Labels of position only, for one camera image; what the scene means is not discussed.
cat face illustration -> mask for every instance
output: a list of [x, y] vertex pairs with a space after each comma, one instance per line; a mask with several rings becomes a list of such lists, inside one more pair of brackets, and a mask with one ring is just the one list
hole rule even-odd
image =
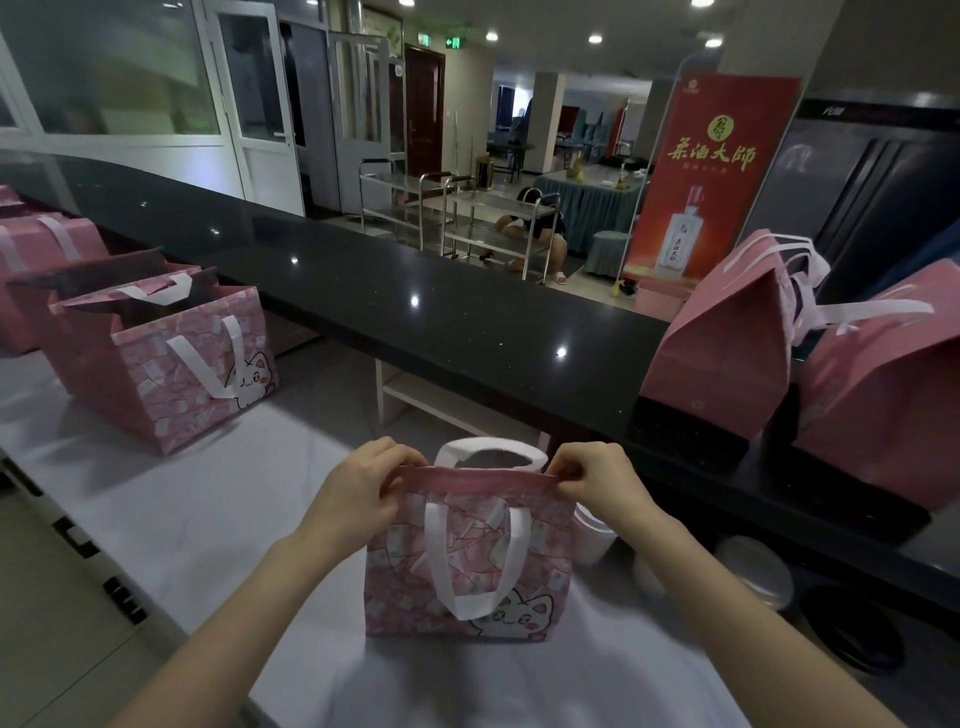
[[474, 619], [470, 624], [480, 630], [479, 637], [526, 640], [550, 626], [552, 615], [552, 596], [523, 601], [516, 589], [512, 589], [493, 614]]
[[[234, 380], [235, 372], [230, 369], [227, 382]], [[262, 399], [274, 391], [274, 373], [270, 370], [270, 364], [267, 362], [267, 356], [263, 352], [257, 352], [251, 359], [244, 362], [240, 375], [236, 378], [237, 384], [237, 404], [240, 409], [249, 407], [257, 400]]]

black granite counter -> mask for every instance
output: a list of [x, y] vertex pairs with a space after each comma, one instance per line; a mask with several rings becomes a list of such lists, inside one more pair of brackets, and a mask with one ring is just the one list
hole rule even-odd
[[621, 443], [658, 500], [705, 532], [758, 536], [923, 619], [960, 613], [960, 578], [938, 566], [960, 561], [960, 538], [939, 535], [960, 529], [776, 439], [748, 446], [638, 400], [663, 322], [128, 167], [3, 154], [0, 182], [90, 218], [117, 249], [216, 266], [276, 313], [528, 425]]

liquor bottle image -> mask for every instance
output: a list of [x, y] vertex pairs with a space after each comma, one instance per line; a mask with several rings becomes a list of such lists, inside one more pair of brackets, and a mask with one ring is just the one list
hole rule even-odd
[[684, 268], [697, 244], [700, 228], [704, 225], [704, 219], [697, 217], [697, 209], [703, 200], [704, 188], [699, 184], [690, 187], [686, 209], [670, 218], [654, 267], [654, 276], [657, 278], [679, 280], [684, 276]]

metal trolley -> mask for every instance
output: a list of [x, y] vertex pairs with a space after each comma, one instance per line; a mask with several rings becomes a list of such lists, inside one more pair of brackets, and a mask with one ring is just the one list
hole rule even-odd
[[[473, 246], [485, 248], [489, 251], [502, 253], [511, 257], [522, 258], [523, 274], [522, 278], [527, 280], [527, 271], [530, 268], [530, 259], [546, 253], [546, 260], [543, 263], [543, 276], [541, 283], [546, 282], [547, 267], [550, 262], [550, 253], [553, 250], [553, 237], [557, 232], [557, 215], [560, 208], [560, 193], [553, 192], [548, 195], [542, 195], [534, 203], [523, 203], [520, 200], [512, 200], [508, 197], [500, 197], [489, 192], [483, 192], [476, 188], [476, 183], [468, 184], [467, 189], [456, 190], [456, 186], [462, 182], [473, 182], [472, 177], [451, 177], [444, 182], [444, 222], [443, 238], [441, 240], [441, 255], [446, 253], [446, 240], [452, 243], [453, 250], [451, 257], [459, 256], [457, 253], [457, 242], [467, 243], [467, 255], [472, 255]], [[466, 205], [470, 208], [469, 220], [454, 215], [447, 218], [447, 204], [453, 202], [455, 206]], [[515, 218], [525, 220], [530, 223], [527, 231], [526, 242], [517, 238], [511, 238], [502, 232], [493, 229], [492, 223], [478, 222], [475, 214], [478, 207], [489, 207]], [[534, 223], [542, 217], [553, 215], [553, 226], [550, 229], [550, 242], [542, 243], [534, 238]]]
[[[389, 164], [389, 172], [365, 172], [368, 165]], [[426, 240], [432, 238], [440, 247], [443, 246], [443, 222], [444, 211], [432, 207], [423, 206], [424, 194], [441, 193], [444, 190], [444, 180], [452, 176], [450, 172], [431, 172], [411, 177], [410, 175], [398, 172], [396, 164], [390, 159], [364, 159], [360, 162], [360, 227], [364, 233], [367, 232], [368, 218], [386, 220], [394, 223], [396, 226], [396, 237], [399, 239], [403, 231], [415, 231], [417, 240], [420, 243], [420, 249], [424, 249]], [[374, 203], [368, 206], [369, 201], [364, 200], [364, 185], [374, 184], [386, 187], [389, 197], [383, 201], [382, 205]], [[407, 194], [417, 195], [417, 201], [414, 203], [398, 203], [394, 199], [394, 191], [405, 192]], [[407, 242], [407, 237], [403, 236], [403, 242]]]

refrigerator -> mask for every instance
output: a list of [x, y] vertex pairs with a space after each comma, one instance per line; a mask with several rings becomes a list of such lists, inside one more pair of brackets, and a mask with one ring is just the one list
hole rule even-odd
[[831, 271], [820, 303], [862, 300], [893, 265], [960, 216], [960, 103], [928, 93], [806, 98], [741, 240], [812, 238]]

